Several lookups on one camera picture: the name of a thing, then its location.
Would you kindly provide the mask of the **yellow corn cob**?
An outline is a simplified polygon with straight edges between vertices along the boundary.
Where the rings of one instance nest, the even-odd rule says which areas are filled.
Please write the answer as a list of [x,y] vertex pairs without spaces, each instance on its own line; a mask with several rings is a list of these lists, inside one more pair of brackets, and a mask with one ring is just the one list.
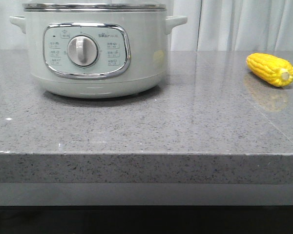
[[262,80],[275,87],[284,87],[293,82],[293,65],[270,54],[253,53],[247,56],[248,68]]

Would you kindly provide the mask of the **glass pot lid steel rim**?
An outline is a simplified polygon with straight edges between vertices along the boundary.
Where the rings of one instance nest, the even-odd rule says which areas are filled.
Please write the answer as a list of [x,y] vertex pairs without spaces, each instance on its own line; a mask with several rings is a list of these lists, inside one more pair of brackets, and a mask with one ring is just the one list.
[[31,0],[25,12],[157,12],[167,6],[155,0]]

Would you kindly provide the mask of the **pale green electric cooking pot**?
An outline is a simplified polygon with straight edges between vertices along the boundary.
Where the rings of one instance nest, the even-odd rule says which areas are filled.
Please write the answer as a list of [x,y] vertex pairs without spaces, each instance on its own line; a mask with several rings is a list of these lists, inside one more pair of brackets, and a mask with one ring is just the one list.
[[31,74],[47,91],[113,98],[156,86],[167,71],[167,37],[186,16],[157,12],[25,12]]

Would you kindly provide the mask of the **white curtain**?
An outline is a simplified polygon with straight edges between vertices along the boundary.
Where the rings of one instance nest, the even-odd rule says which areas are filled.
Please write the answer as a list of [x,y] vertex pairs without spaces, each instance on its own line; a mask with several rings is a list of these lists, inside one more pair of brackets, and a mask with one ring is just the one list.
[[173,51],[293,51],[293,0],[157,0],[173,28]]

